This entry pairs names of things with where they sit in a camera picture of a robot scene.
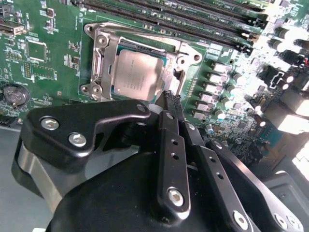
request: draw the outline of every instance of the silver metal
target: silver metal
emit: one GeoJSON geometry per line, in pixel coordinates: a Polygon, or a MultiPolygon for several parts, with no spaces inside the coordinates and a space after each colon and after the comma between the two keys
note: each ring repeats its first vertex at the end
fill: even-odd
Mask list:
{"type": "Polygon", "coordinates": [[[292,225],[295,229],[300,229],[300,226],[299,226],[297,220],[295,220],[294,217],[292,217],[292,216],[287,216],[287,218],[288,218],[288,221],[291,223],[291,225],[292,225]]]}
{"type": "MultiPolygon", "coordinates": [[[[89,95],[96,101],[102,102],[106,99],[112,99],[111,89],[112,86],[115,87],[115,93],[119,95],[129,95],[128,97],[140,99],[139,94],[143,95],[143,100],[150,101],[160,97],[161,93],[164,90],[171,90],[175,94],[179,94],[184,85],[186,79],[187,70],[191,65],[198,64],[202,60],[202,55],[188,45],[189,41],[185,41],[182,39],[175,39],[166,35],[153,34],[149,32],[145,32],[142,30],[126,27],[123,25],[119,25],[116,23],[93,23],[87,24],[84,28],[86,34],[94,39],[94,49],[93,49],[93,63],[92,63],[92,74],[91,74],[91,82],[89,93],[83,91],[85,94],[89,95]],[[124,36],[119,36],[119,33],[126,33],[129,35],[134,35],[134,40],[126,38],[124,36]],[[148,40],[158,41],[165,44],[170,44],[175,47],[174,51],[167,51],[165,49],[161,49],[160,47],[152,47],[147,44],[143,44],[138,42],[138,37],[147,38],[148,40]],[[121,57],[117,55],[118,45],[126,44],[132,48],[145,47],[147,50],[151,51],[151,53],[162,56],[166,58],[166,65],[162,68],[162,71],[159,72],[158,69],[160,65],[157,67],[155,71],[155,75],[146,76],[146,78],[142,78],[140,81],[137,81],[135,84],[137,88],[132,87],[130,83],[126,88],[127,92],[123,92],[123,83],[127,81],[127,79],[123,78],[123,75],[119,76],[118,71],[123,73],[127,72],[123,67],[129,67],[126,65],[128,60],[120,59],[121,57]],[[180,72],[180,78],[176,78],[173,73],[174,70],[180,72]],[[102,92],[93,93],[93,86],[100,85],[102,87],[102,92]],[[138,93],[138,87],[143,87],[143,89],[138,93]]],[[[142,52],[136,52],[134,57],[137,58],[139,56],[145,55],[142,52]]],[[[148,62],[151,65],[155,65],[155,62],[148,62]]],[[[135,65],[139,67],[138,69],[142,70],[142,65],[135,65]]]]}
{"type": "Polygon", "coordinates": [[[218,143],[217,141],[214,141],[214,144],[216,144],[217,148],[222,149],[222,146],[220,143],[218,143]]]}
{"type": "Polygon", "coordinates": [[[233,211],[233,218],[237,223],[237,225],[239,225],[244,231],[246,231],[249,228],[247,219],[237,210],[233,211]]]}
{"type": "Polygon", "coordinates": [[[28,151],[23,143],[18,164],[32,177],[52,212],[70,190],[86,181],[84,171],[75,174],[65,173],[28,151]]]}
{"type": "Polygon", "coordinates": [[[277,223],[281,226],[281,228],[283,228],[283,229],[288,228],[288,224],[279,214],[275,214],[274,216],[275,216],[277,223]]]}
{"type": "Polygon", "coordinates": [[[86,145],[87,140],[82,134],[74,132],[69,135],[69,142],[76,147],[83,147],[86,145]]]}
{"type": "Polygon", "coordinates": [[[175,206],[182,206],[183,205],[183,195],[176,189],[169,189],[168,190],[168,196],[170,201],[175,205],[175,206]]]}
{"type": "Polygon", "coordinates": [[[166,115],[169,119],[174,119],[173,115],[171,115],[170,113],[166,113],[166,115]]]}
{"type": "Polygon", "coordinates": [[[191,123],[188,123],[188,126],[189,126],[189,128],[191,129],[191,130],[195,130],[195,126],[193,126],[191,123]]]}
{"type": "Polygon", "coordinates": [[[54,131],[59,128],[59,123],[53,118],[44,118],[41,121],[41,126],[49,131],[54,131]]]}

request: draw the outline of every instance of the metal frame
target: metal frame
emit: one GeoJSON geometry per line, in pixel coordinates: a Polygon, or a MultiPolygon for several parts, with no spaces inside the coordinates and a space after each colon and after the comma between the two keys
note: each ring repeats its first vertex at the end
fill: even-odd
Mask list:
{"type": "MultiPolygon", "coordinates": [[[[298,218],[234,154],[218,140],[203,138],[198,128],[184,120],[180,96],[164,92],[156,105],[163,109],[160,114],[137,100],[31,111],[24,120],[15,156],[20,175],[30,174],[54,210],[64,194],[84,181],[84,167],[96,148],[96,138],[103,151],[139,145],[140,152],[158,155],[154,201],[163,225],[179,227],[190,216],[194,196],[190,196],[186,164],[194,162],[219,209],[223,231],[303,231],[298,218]],[[42,124],[46,118],[52,118],[48,126],[42,124]],[[70,140],[72,132],[78,132],[75,140],[70,140]]],[[[27,180],[18,179],[36,192],[27,180]]]]}

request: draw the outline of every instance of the hole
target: hole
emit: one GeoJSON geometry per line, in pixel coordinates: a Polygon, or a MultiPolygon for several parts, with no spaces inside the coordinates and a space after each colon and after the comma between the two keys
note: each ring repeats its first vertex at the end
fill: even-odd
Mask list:
{"type": "Polygon", "coordinates": [[[174,144],[174,145],[178,145],[178,142],[176,141],[176,140],[174,140],[174,139],[172,139],[172,143],[174,144]]]}
{"type": "Polygon", "coordinates": [[[145,109],[145,107],[144,107],[143,105],[138,104],[136,107],[137,107],[140,111],[146,112],[146,109],[145,109]]]}
{"type": "Polygon", "coordinates": [[[179,160],[179,157],[178,156],[176,156],[176,154],[173,152],[173,153],[171,153],[171,156],[174,158],[174,160],[179,160]]]}
{"type": "Polygon", "coordinates": [[[217,176],[218,176],[221,180],[224,179],[224,177],[223,177],[220,173],[217,173],[217,176]]]}
{"type": "Polygon", "coordinates": [[[211,160],[211,162],[213,162],[213,163],[215,163],[216,162],[216,160],[213,158],[213,157],[209,157],[209,159],[211,160]]]}
{"type": "Polygon", "coordinates": [[[83,87],[83,88],[82,88],[82,91],[83,91],[83,92],[88,92],[89,89],[88,89],[87,87],[83,87]]]}
{"type": "Polygon", "coordinates": [[[87,31],[93,32],[93,27],[87,27],[87,31]]]}

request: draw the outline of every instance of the surface-mount component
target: surface-mount component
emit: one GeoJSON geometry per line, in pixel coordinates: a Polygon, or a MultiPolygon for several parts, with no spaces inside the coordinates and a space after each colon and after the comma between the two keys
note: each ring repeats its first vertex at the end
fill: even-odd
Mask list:
{"type": "Polygon", "coordinates": [[[5,101],[13,107],[20,107],[30,100],[29,91],[21,85],[8,85],[2,91],[5,101]]]}
{"type": "Polygon", "coordinates": [[[13,13],[12,6],[0,4],[0,16],[3,18],[9,17],[13,13]]]}
{"type": "Polygon", "coordinates": [[[309,116],[309,99],[304,94],[288,89],[283,93],[280,100],[297,115],[309,116]]]}
{"type": "Polygon", "coordinates": [[[47,48],[45,43],[27,41],[28,57],[32,60],[45,62],[47,59],[47,48]]]}
{"type": "Polygon", "coordinates": [[[264,116],[280,131],[291,134],[309,132],[308,119],[293,114],[286,106],[278,102],[271,102],[264,116]]]}

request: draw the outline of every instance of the electrolytic capacitor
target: electrolytic capacitor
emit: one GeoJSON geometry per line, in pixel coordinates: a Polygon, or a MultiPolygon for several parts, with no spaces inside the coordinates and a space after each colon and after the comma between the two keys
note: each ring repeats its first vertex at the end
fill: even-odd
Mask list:
{"type": "Polygon", "coordinates": [[[254,115],[254,119],[259,127],[263,127],[266,125],[266,122],[259,115],[254,115]]]}
{"type": "Polygon", "coordinates": [[[223,98],[221,102],[226,109],[233,108],[234,104],[229,98],[223,98]]]}
{"type": "Polygon", "coordinates": [[[300,43],[300,46],[301,46],[302,48],[304,48],[305,50],[309,51],[309,41],[303,40],[303,41],[300,43]]]}
{"type": "Polygon", "coordinates": [[[217,110],[215,115],[219,120],[224,120],[226,118],[226,114],[222,110],[217,110]]]}
{"type": "Polygon", "coordinates": [[[287,49],[286,44],[284,44],[280,40],[274,41],[271,47],[273,49],[276,49],[278,52],[284,52],[287,49]]]}
{"type": "Polygon", "coordinates": [[[246,78],[243,77],[240,73],[237,73],[233,76],[233,80],[237,83],[237,85],[243,85],[246,82],[246,78]]]}
{"type": "Polygon", "coordinates": [[[213,130],[211,124],[206,125],[205,130],[206,130],[207,134],[213,134],[214,133],[214,130],[213,130]]]}

